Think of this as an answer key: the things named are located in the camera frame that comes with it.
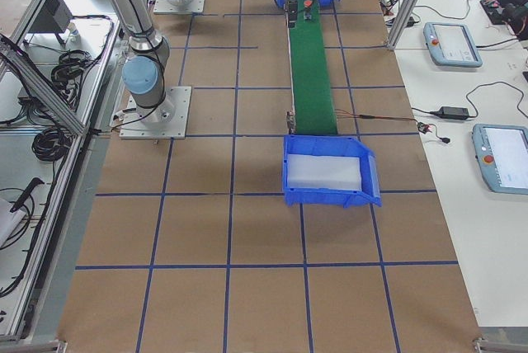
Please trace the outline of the red push button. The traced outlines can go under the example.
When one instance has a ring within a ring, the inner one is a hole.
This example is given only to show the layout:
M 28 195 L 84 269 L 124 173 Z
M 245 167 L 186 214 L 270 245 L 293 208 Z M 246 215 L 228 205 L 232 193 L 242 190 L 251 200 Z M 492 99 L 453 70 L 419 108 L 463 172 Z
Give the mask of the red push button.
M 312 6 L 313 6 L 314 2 L 312 0 L 304 0 L 304 3 L 303 3 L 303 13 L 304 13 L 304 19 L 306 21 L 311 21 L 312 20 Z

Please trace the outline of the green conveyor belt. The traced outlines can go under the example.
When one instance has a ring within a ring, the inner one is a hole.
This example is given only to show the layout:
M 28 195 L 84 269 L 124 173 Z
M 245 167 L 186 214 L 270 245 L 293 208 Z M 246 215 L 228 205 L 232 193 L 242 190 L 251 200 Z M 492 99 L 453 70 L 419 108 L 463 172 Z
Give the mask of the green conveyor belt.
M 304 0 L 299 0 L 297 22 L 294 28 L 288 30 L 292 109 L 287 121 L 293 134 L 336 135 L 337 117 L 320 10 L 318 3 L 312 1 L 312 20 L 304 19 Z

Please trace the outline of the far teach pendant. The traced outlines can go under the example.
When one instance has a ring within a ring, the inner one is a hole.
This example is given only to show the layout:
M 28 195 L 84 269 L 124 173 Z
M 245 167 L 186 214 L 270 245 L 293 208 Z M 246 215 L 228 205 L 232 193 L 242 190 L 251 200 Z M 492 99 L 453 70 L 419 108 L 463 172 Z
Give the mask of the far teach pendant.
M 461 68 L 482 66 L 483 61 L 466 25 L 427 22 L 423 35 L 434 64 Z

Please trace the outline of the teach pendant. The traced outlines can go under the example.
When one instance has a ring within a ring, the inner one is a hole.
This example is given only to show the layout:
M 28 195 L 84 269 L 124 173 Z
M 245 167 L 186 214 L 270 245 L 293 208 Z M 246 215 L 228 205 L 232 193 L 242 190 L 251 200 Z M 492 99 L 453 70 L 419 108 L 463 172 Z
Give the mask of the teach pendant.
M 466 25 L 427 22 L 423 35 L 434 64 L 461 68 L 482 66 L 483 61 Z
M 527 194 L 527 128 L 476 124 L 475 158 L 488 188 L 497 193 Z

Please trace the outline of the right blue plastic bin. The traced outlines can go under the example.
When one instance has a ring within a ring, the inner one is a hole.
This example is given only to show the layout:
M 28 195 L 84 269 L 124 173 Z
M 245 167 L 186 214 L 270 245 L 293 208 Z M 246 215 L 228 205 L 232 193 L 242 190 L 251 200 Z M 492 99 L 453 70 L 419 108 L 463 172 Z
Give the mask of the right blue plastic bin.
M 282 190 L 288 205 L 382 205 L 375 153 L 351 136 L 286 135 Z

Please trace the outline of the right white foam pad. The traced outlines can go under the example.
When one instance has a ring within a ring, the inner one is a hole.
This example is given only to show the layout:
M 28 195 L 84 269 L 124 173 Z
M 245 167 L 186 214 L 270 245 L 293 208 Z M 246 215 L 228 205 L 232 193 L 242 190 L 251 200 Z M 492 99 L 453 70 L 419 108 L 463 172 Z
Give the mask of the right white foam pad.
M 286 182 L 290 188 L 361 190 L 358 157 L 289 154 L 286 165 Z

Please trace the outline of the black power adapter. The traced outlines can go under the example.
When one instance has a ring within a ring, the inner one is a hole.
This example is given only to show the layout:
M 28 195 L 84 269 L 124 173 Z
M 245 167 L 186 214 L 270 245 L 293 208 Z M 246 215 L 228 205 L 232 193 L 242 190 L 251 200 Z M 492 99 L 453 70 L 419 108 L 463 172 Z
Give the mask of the black power adapter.
M 447 120 L 467 120 L 470 118 L 469 110 L 465 107 L 441 106 L 432 115 Z

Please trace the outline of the near teach pendant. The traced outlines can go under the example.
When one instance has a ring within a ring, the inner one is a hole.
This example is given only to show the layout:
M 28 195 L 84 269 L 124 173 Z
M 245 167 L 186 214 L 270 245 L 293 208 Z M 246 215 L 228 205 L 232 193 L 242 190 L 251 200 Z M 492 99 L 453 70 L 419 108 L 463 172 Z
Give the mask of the near teach pendant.
M 527 128 L 476 124 L 475 158 L 488 188 L 497 193 L 527 194 Z

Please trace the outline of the left aluminium frame rail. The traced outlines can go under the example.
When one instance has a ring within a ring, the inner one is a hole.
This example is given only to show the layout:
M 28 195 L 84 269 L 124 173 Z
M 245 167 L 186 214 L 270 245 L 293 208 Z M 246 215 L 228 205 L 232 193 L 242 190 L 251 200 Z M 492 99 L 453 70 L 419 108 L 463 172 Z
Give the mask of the left aluminium frame rail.
M 1 0 L 1 344 L 33 340 L 46 300 L 47 253 L 117 36 L 114 15 L 79 0 Z M 71 106 L 50 74 L 66 50 L 92 57 Z

